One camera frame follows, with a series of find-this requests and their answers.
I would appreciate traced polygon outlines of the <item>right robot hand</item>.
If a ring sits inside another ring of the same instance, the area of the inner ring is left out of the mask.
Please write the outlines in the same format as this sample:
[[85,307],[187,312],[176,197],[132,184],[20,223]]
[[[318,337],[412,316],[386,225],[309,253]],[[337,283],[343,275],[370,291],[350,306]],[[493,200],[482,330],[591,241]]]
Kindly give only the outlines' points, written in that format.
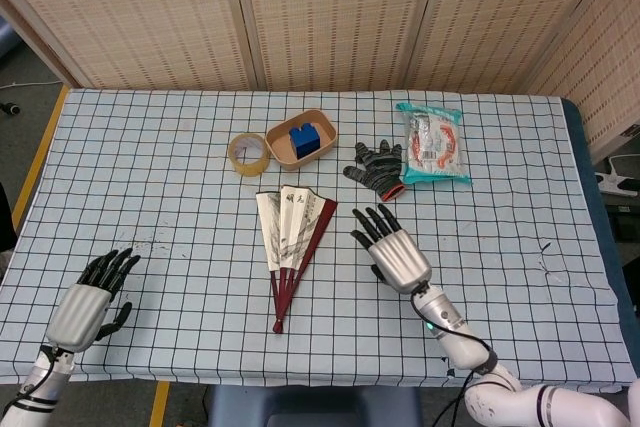
[[352,214],[361,228],[350,235],[368,252],[378,279],[401,294],[426,291],[432,266],[395,215],[383,204]]

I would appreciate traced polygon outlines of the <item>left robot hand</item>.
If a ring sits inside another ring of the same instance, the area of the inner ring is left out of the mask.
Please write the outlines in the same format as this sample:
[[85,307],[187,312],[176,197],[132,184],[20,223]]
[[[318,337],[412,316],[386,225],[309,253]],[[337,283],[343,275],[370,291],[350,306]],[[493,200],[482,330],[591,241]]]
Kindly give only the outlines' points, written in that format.
[[87,350],[94,342],[119,331],[132,311],[126,301],[114,320],[104,324],[107,311],[131,269],[141,259],[131,247],[112,250],[93,259],[65,293],[46,331],[53,348],[70,353]]

